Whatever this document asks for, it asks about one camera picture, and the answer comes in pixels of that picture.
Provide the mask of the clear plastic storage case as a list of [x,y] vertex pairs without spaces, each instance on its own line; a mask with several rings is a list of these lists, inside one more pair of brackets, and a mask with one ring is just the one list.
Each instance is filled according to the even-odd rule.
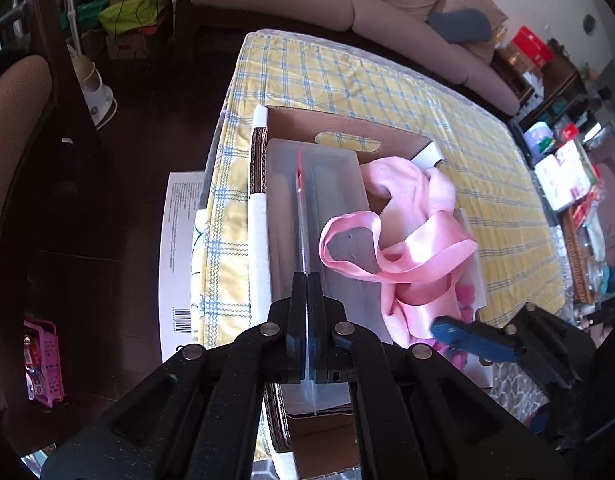
[[[272,301],[291,296],[295,272],[303,273],[298,241],[296,160],[302,151],[306,219],[309,227],[309,271],[321,276],[323,295],[344,305],[347,321],[372,330],[387,344],[393,340],[380,313],[380,285],[347,278],[332,271],[319,258],[319,237],[326,223],[342,214],[368,211],[368,198],[356,153],[321,144],[272,139],[267,144],[267,233]],[[378,269],[371,234],[353,229],[336,236],[329,245],[333,258],[350,260],[370,271]],[[300,385],[281,385],[286,414],[305,418],[342,413],[351,404],[344,384],[316,384],[306,378]]]

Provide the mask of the red handled cuticle pusher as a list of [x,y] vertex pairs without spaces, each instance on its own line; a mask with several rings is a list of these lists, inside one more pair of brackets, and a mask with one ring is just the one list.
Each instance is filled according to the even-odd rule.
[[301,270],[309,274],[309,227],[306,219],[306,205],[304,196],[304,170],[302,151],[298,150],[296,160],[296,204],[298,205],[298,241],[300,242]]

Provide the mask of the pink toe separator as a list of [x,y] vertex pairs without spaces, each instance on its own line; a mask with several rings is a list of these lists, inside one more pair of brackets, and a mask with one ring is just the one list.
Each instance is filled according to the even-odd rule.
[[463,349],[452,347],[444,339],[437,337],[437,329],[435,326],[440,323],[452,322],[452,326],[458,324],[460,328],[470,325],[475,322],[478,310],[475,309],[475,286],[473,285],[458,285],[455,289],[455,299],[457,302],[457,310],[453,313],[443,313],[439,315],[431,325],[433,334],[434,350],[437,350],[444,358],[463,372],[468,364],[468,352]]

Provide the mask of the pink towel headband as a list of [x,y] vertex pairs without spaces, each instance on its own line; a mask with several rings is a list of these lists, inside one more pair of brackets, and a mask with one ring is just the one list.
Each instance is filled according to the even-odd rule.
[[387,203],[379,214],[379,246],[387,248],[421,228],[434,214],[454,213],[456,190],[437,168],[421,170],[400,157],[385,157],[361,166],[366,192]]

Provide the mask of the wicker basket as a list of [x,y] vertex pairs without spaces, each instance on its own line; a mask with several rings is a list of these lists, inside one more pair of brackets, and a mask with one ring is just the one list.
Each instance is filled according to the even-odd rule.
[[577,240],[572,208],[562,211],[560,221],[572,274],[574,298],[581,304],[595,304],[597,295],[588,288],[586,257],[583,255],[583,249]]

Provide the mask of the white cardboard box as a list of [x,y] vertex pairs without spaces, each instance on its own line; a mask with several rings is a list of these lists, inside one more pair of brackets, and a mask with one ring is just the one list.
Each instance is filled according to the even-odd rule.
[[367,120],[257,105],[248,180],[252,320],[316,273],[347,319],[386,344],[432,344],[440,316],[486,304],[478,245],[443,154]]

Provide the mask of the yellow plaid tablecloth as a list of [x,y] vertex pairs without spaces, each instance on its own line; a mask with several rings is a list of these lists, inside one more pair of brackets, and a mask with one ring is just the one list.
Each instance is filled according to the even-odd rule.
[[382,157],[351,129],[362,119],[396,128],[399,148],[423,136],[444,154],[441,173],[467,212],[483,264],[483,322],[499,327],[526,302],[558,313],[570,302],[565,257],[539,192],[505,125],[477,104],[413,70],[352,47],[264,29],[243,40],[206,168],[206,233],[193,265],[194,326],[202,344],[227,344],[253,320],[246,226],[254,112],[339,115],[326,142],[393,176],[414,156]]

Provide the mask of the purple white bottle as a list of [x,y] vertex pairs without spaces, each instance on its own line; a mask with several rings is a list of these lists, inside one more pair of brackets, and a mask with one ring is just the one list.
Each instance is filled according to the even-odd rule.
[[523,141],[534,160],[542,159],[555,144],[554,133],[546,122],[537,122],[523,133]]

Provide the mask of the grey blue cushion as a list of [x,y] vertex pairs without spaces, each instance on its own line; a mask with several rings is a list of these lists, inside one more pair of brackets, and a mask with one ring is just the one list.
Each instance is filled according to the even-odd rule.
[[432,12],[427,16],[427,24],[449,44],[489,42],[492,39],[490,22],[478,9]]

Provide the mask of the brown sofa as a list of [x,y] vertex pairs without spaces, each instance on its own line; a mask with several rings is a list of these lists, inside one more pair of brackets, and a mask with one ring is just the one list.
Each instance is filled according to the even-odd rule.
[[[492,29],[489,42],[449,44],[427,24],[432,12],[478,9]],[[425,72],[463,86],[499,113],[513,116],[519,99],[492,67],[495,37],[507,16],[493,0],[182,0],[186,28],[215,23],[254,28],[265,16],[355,35],[364,44],[407,58]]]

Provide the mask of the brown chair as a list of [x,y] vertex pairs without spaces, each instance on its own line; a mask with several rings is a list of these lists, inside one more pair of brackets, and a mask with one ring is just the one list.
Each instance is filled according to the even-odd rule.
[[[0,75],[0,292],[10,289],[10,268],[30,241],[34,214],[25,203],[24,184],[51,95],[49,65],[37,54],[21,58]],[[0,312],[10,302],[0,299]],[[5,406],[0,384],[0,412]]]

